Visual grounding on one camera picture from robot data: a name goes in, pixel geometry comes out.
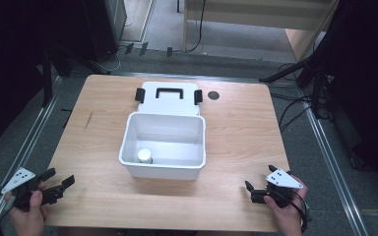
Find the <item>metal strip on floor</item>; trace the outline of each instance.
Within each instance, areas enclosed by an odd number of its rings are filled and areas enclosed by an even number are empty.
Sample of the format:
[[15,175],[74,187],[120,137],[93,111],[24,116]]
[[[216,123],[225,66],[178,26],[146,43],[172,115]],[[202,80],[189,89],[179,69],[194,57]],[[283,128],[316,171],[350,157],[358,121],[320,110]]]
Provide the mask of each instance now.
[[[14,158],[14,161],[9,168],[5,178],[2,181],[2,185],[4,185],[8,180],[11,179],[11,177],[14,175],[15,171],[17,171],[21,166],[24,166],[27,161],[29,160],[30,154],[32,153],[32,149],[34,148],[36,141],[38,140],[42,129],[45,126],[45,123],[48,120],[48,117],[50,116],[54,104],[57,101],[60,88],[63,85],[63,81],[61,77],[57,77],[55,79],[55,82],[53,84],[53,97],[48,102],[46,107],[42,107],[40,112],[38,113],[38,116],[32,125],[29,134],[27,135],[26,139],[24,140],[23,145],[21,146],[20,150],[18,151],[16,157]],[[2,211],[4,207],[3,198],[0,200],[0,212]]]
[[[306,95],[306,92],[303,90],[300,93],[301,95]],[[330,142],[325,135],[320,121],[315,118],[311,109],[307,109],[306,114],[308,115],[312,130],[314,131],[315,137],[324,155],[328,170],[330,171],[334,185],[337,189],[337,192],[339,193],[340,200],[343,204],[346,216],[348,218],[351,229],[354,232],[354,235],[369,235],[364,221],[361,217],[360,210],[358,209],[358,206],[355,203],[354,197],[352,196],[346,179],[344,178],[342,171],[337,164],[336,157],[333,153],[333,150],[331,149]]]

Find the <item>table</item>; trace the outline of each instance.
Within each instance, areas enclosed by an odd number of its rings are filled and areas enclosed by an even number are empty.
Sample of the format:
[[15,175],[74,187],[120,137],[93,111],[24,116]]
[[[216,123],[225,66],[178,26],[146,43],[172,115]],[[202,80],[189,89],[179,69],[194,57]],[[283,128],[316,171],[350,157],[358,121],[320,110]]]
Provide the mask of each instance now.
[[[204,21],[285,29],[298,61],[302,60],[319,33],[325,30],[339,0],[208,0]],[[183,50],[187,21],[200,21],[203,0],[186,0]]]
[[[195,83],[204,93],[207,163],[196,181],[133,178],[118,161],[136,88],[145,81]],[[211,100],[208,92],[220,98]],[[277,231],[267,206],[252,204],[244,180],[266,186],[268,164],[288,170],[265,85],[89,76],[49,167],[49,186],[76,183],[50,206],[46,224],[107,228]]]

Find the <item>person's left hand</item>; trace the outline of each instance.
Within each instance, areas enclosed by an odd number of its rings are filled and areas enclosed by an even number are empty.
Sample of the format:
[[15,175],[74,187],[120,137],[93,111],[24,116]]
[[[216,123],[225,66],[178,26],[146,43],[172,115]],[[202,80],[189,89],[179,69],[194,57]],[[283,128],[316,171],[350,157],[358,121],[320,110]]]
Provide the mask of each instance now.
[[[41,183],[38,188],[46,188],[45,183]],[[18,236],[41,236],[44,231],[44,220],[47,217],[47,210],[41,206],[42,192],[35,191],[30,199],[30,211],[24,212],[16,207],[9,212],[11,221]]]

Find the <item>box lid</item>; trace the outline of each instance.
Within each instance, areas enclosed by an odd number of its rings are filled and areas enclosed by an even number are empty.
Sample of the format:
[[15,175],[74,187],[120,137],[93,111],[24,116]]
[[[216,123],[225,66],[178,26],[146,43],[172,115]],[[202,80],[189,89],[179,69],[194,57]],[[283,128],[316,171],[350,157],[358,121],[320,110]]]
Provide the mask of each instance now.
[[200,115],[202,91],[192,83],[144,82],[137,88],[138,112],[170,115]]

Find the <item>plastic storage box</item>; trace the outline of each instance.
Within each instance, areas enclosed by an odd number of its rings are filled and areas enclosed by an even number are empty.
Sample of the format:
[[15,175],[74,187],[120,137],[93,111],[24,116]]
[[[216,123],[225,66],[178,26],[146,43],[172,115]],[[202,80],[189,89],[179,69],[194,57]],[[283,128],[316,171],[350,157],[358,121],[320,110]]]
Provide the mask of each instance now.
[[194,84],[145,82],[128,117],[119,161],[134,177],[196,180],[206,163],[205,119]]

